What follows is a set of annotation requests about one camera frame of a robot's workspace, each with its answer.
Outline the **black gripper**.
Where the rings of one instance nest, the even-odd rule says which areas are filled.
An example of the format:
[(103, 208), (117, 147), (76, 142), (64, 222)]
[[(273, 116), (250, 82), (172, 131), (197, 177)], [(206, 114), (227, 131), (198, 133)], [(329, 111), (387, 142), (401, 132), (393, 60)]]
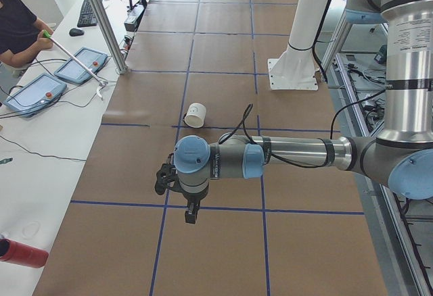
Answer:
[(195, 224), (198, 216), (198, 208), (200, 202), (208, 194), (208, 187), (198, 193), (190, 193), (187, 191), (182, 192), (184, 198), (187, 200), (187, 209), (185, 210), (185, 222), (187, 224)]

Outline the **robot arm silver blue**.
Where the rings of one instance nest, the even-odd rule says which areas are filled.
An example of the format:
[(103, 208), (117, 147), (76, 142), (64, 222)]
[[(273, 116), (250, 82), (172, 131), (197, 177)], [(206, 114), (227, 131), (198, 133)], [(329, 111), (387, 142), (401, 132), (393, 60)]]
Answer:
[(300, 139), (225, 134), (216, 143), (190, 135), (175, 146), (173, 190), (193, 224), (209, 182), (258, 178), (284, 162), (334, 166), (362, 174), (409, 199), (432, 196), (432, 0), (348, 0), (352, 12), (378, 12), (388, 23), (384, 127), (375, 137)]

